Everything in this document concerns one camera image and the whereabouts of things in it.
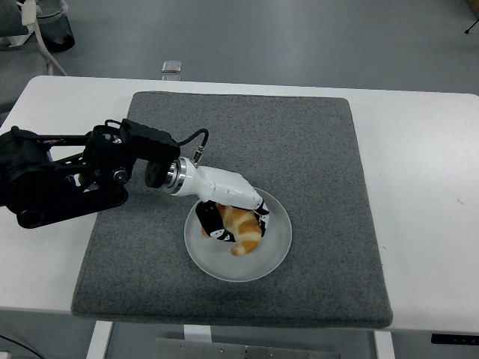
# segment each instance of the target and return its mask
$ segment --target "gray floor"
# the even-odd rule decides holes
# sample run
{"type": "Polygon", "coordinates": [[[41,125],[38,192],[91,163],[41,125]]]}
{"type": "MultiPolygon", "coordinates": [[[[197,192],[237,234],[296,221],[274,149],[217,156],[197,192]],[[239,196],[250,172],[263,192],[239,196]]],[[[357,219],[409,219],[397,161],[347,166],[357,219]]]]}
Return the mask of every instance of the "gray floor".
{"type": "MultiPolygon", "coordinates": [[[[55,57],[72,76],[160,79],[163,61],[180,60],[182,81],[479,95],[479,25],[464,34],[476,20],[466,0],[67,3],[76,45],[55,57]]],[[[48,358],[84,358],[92,330],[91,320],[71,316],[0,312],[0,334],[48,358]]],[[[181,327],[116,325],[107,357],[148,358],[156,336],[181,337],[181,327]]],[[[434,346],[430,334],[393,339],[399,359],[479,358],[477,347],[434,346]]],[[[361,331],[216,327],[213,340],[316,350],[329,344],[343,358],[375,355],[361,331]]],[[[0,350],[10,348],[0,341],[0,350]]],[[[15,358],[33,357],[15,350],[15,358]]]]}

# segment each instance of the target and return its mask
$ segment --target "bread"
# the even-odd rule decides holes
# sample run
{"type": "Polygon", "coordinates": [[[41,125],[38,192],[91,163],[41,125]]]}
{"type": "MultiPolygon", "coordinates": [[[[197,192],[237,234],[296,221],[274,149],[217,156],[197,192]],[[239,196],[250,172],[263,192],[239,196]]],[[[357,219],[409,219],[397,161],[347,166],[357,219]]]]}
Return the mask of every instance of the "bread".
{"type": "MultiPolygon", "coordinates": [[[[223,206],[219,203],[216,203],[216,207],[222,217],[225,229],[233,234],[236,241],[236,245],[231,249],[231,254],[244,256],[256,249],[261,241],[261,228],[254,212],[232,206],[223,206]]],[[[203,236],[208,237],[203,227],[201,232],[203,236]]]]}

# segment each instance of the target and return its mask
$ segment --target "white table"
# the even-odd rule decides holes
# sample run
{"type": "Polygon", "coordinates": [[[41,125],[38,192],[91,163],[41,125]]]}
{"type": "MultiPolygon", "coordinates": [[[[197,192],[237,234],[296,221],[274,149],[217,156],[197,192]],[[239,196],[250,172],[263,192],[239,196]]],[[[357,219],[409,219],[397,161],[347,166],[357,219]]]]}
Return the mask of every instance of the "white table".
{"type": "MultiPolygon", "coordinates": [[[[479,333],[479,97],[45,76],[0,132],[85,134],[122,120],[143,90],[347,99],[394,313],[388,330],[479,333]]],[[[95,218],[24,230],[0,208],[0,309],[69,313],[95,218]]]]}

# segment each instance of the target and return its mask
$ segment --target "small object on floor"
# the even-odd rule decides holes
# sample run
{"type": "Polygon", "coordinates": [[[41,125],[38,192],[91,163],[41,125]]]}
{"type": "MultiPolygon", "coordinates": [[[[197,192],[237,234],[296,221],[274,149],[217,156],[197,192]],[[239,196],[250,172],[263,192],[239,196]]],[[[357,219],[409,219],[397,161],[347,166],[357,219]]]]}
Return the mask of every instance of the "small object on floor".
{"type": "Polygon", "coordinates": [[[180,75],[166,75],[162,76],[163,81],[181,81],[180,75]]]}
{"type": "Polygon", "coordinates": [[[178,73],[181,71],[181,61],[165,61],[162,73],[178,73]]]}

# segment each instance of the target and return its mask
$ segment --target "white plate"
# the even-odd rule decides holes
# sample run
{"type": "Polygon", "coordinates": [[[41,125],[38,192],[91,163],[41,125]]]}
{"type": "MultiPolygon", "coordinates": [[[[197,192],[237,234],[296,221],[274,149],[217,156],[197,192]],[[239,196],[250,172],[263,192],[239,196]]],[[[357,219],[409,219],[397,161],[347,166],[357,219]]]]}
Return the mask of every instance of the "white plate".
{"type": "Polygon", "coordinates": [[[268,229],[260,244],[250,254],[235,257],[230,251],[233,242],[203,237],[195,213],[196,204],[185,223],[186,249],[193,262],[214,278],[228,282],[249,282],[274,271],[290,250],[291,222],[284,207],[271,194],[256,188],[269,209],[268,229]]]}

